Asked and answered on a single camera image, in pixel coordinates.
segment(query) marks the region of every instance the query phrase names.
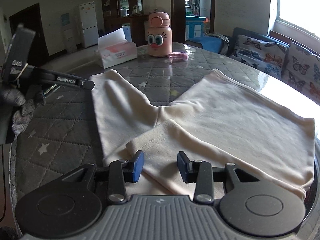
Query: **dark wooden door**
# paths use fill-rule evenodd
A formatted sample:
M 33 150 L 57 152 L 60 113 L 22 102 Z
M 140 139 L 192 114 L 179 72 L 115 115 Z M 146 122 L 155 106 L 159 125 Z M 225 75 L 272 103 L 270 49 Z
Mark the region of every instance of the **dark wooden door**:
M 112 19 L 118 18 L 119 15 L 119 2 L 118 0 L 101 0 L 103 9 L 104 25 L 107 33 L 121 28 L 121 25 L 113 25 Z
M 45 43 L 42 28 L 40 5 L 32 5 L 9 17 L 12 35 L 16 32 L 19 23 L 36 32 L 36 36 L 30 48 L 28 64 L 41 67 L 49 61 L 49 53 Z
M 171 0 L 172 40 L 184 43 L 186 40 L 186 2 Z
M 211 14 L 210 14 L 210 33 L 214 32 L 214 17 L 216 14 L 216 0 L 211 0 Z

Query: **tissue box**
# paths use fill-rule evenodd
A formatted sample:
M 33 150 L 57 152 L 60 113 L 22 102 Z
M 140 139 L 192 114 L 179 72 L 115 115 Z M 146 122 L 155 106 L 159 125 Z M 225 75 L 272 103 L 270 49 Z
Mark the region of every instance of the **tissue box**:
M 98 51 L 103 68 L 137 58 L 137 46 L 125 39 L 122 28 L 98 38 Z
M 101 58 L 101 55 L 100 55 L 100 52 L 96 49 L 94 51 L 94 57 L 95 57 L 95 62 L 103 68 L 103 63 L 102 63 L 102 58 Z

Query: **white cloth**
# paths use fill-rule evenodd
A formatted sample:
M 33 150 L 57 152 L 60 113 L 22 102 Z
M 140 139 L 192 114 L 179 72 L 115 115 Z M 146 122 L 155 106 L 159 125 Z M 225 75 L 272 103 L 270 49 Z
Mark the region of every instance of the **white cloth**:
M 145 174 L 132 187 L 140 194 L 149 194 L 152 184 L 158 194 L 192 197 L 194 185 L 182 182 L 176 166 L 177 153 L 184 150 L 191 160 L 216 167 L 237 163 L 305 198 L 313 181 L 314 119 L 294 114 L 219 70 L 160 107 L 114 70 L 92 80 L 104 163 L 143 150 Z M 215 193 L 221 197 L 222 188 Z

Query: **table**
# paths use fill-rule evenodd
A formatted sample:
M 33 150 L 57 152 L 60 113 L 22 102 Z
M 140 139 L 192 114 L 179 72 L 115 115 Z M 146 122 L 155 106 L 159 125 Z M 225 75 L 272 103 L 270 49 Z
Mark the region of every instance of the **table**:
M 320 106 L 281 81 L 228 57 L 181 43 L 174 43 L 173 51 L 187 52 L 188 61 L 150 57 L 146 49 L 139 47 L 137 59 L 112 69 L 143 92 L 151 104 L 168 105 L 217 68 L 296 114 L 315 118 L 319 141 Z M 73 72 L 88 78 L 108 70 L 92 64 Z M 34 188 L 89 162 L 98 165 L 102 162 L 91 92 L 60 88 L 47 99 L 45 106 L 36 110 L 27 130 L 13 144 L 10 166 L 13 205 Z M 319 187 L 314 190 L 316 202 L 299 232 L 302 239 L 311 234 L 319 219 Z

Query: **wooden cabinet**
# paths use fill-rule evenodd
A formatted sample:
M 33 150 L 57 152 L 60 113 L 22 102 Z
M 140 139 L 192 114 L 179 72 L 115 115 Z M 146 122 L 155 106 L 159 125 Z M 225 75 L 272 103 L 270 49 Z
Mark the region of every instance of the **wooden cabinet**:
M 110 33 L 123 25 L 130 25 L 132 41 L 141 46 L 145 40 L 144 23 L 148 15 L 143 14 L 142 0 L 101 0 L 106 33 Z
M 127 17 L 118 17 L 113 18 L 110 21 L 110 25 L 114 31 L 122 28 L 123 25 L 130 25 L 131 29 L 131 38 L 132 41 L 137 46 L 142 46 L 147 44 L 145 38 L 145 29 L 144 23 L 148 21 L 149 15 L 134 15 L 134 16 L 127 16 Z
M 112 30 L 109 29 L 109 26 L 106 23 L 113 18 L 119 17 L 118 0 L 101 0 L 101 3 L 102 3 L 104 27 L 106 32 L 109 33 Z

